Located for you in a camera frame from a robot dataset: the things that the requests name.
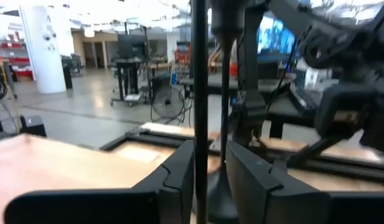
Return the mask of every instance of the blue screen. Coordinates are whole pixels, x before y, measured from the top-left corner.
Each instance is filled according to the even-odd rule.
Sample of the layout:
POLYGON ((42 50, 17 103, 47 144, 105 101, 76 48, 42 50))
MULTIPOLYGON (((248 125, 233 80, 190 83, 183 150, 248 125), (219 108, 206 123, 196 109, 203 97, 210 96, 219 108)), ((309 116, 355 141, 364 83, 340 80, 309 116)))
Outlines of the blue screen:
POLYGON ((278 19, 264 16, 256 31, 258 54, 290 54, 295 37, 278 19))

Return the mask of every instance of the wooden table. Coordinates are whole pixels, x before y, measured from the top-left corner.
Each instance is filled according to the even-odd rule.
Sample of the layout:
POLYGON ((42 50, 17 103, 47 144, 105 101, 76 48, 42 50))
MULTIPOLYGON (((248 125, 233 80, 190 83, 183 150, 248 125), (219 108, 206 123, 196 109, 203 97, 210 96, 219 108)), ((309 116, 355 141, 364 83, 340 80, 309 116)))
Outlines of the wooden table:
MULTIPOLYGON (((193 135, 193 130, 163 124, 143 126, 166 133, 193 135)), ((209 138, 216 137, 210 133, 209 138)), ((293 150, 302 143, 270 139, 272 146, 293 150)), ((149 175, 173 152, 171 148, 126 142, 113 152, 98 152, 63 142, 21 135, 0 142, 0 224, 6 204, 17 195, 32 190, 129 188, 149 175)), ((346 156, 333 147, 328 153, 346 156)), ((370 151, 356 149, 349 157, 381 162, 370 151)), ((219 165, 209 157, 208 171, 219 165)), ((289 170, 294 177, 321 190, 384 190, 384 185, 334 177, 325 174, 289 170)))

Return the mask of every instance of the fan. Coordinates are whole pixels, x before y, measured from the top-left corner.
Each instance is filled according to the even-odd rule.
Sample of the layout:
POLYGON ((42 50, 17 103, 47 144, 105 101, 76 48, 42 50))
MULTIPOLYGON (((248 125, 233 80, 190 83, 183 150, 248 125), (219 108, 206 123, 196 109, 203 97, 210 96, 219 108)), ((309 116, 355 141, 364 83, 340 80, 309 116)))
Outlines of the fan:
POLYGON ((185 109, 185 98, 183 94, 172 86, 160 88, 154 95, 151 108, 160 119, 177 119, 185 109))

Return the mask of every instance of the wooden tabletop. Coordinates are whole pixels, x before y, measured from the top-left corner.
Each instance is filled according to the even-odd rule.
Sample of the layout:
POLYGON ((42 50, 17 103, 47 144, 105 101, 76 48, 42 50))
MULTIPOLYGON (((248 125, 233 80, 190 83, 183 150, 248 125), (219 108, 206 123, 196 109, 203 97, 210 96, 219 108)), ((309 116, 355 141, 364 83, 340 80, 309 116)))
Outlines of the wooden tabletop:
MULTIPOLYGON (((147 123, 155 131, 193 135, 189 128, 147 123)), ((216 133, 210 133, 213 139, 216 133)), ((270 139, 268 144, 292 150, 302 143, 270 139)), ((360 159, 381 161, 364 149, 356 152, 360 159)), ((338 156, 344 149, 335 147, 328 153, 338 156)), ((14 197, 33 190, 129 188, 149 175, 173 152, 171 148, 126 142, 113 152, 98 152, 63 142, 21 135, 0 142, 0 224, 7 203, 14 197)), ((219 165, 217 157, 209 157, 208 171, 219 165)), ((321 190, 384 190, 384 185, 345 179, 325 174, 289 170, 294 177, 321 190)))

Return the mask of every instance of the gray concrete floor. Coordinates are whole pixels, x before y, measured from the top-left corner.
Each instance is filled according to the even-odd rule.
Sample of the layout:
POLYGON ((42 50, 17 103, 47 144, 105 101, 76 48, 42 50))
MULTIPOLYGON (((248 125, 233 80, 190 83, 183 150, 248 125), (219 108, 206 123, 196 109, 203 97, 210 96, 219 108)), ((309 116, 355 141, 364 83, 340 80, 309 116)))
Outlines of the gray concrete floor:
MULTIPOLYGON (((150 122, 150 106, 134 105, 132 108, 123 103, 110 106, 110 98, 118 96, 112 92, 117 87, 117 80, 110 70, 87 70, 87 76, 73 78, 73 91, 66 93, 41 95, 37 92, 34 82, 16 83, 18 113, 25 116, 40 115, 44 121, 49 138, 98 148, 108 141, 117 138, 126 131, 143 123, 150 122)), ((12 115, 15 110, 10 100, 3 100, 10 108, 12 115)), ((208 130, 220 130, 220 96, 208 99, 208 130)), ((190 122, 193 126, 193 110, 190 122)), ((1 117, 8 117, 7 111, 0 105, 1 117)), ((181 126, 189 126, 189 114, 181 126)), ((4 122, 5 129, 14 130, 11 122, 4 122)), ((263 136, 269 133, 270 122, 265 122, 263 136)), ((359 147, 360 133, 351 140, 340 143, 348 147, 359 147)), ((313 129, 286 125, 284 139, 314 142, 319 139, 313 129)))

